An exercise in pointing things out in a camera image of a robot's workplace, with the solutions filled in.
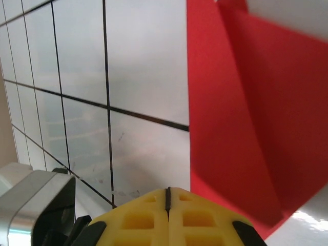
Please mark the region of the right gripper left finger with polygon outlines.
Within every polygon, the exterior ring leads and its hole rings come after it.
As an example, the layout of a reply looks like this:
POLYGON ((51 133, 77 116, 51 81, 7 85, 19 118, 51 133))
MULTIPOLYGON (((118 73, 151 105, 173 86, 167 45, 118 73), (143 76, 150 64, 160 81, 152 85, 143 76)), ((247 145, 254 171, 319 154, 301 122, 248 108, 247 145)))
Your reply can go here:
POLYGON ((97 245, 168 245, 165 194, 154 190, 92 219, 106 223, 97 245))

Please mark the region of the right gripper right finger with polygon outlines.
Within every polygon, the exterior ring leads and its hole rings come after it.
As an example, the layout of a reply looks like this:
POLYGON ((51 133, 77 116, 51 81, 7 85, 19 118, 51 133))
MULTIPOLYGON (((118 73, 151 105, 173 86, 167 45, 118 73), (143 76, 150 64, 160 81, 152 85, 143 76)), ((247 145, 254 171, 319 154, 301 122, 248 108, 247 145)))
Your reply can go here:
POLYGON ((169 188, 169 245, 266 245, 251 222, 215 202, 169 188))

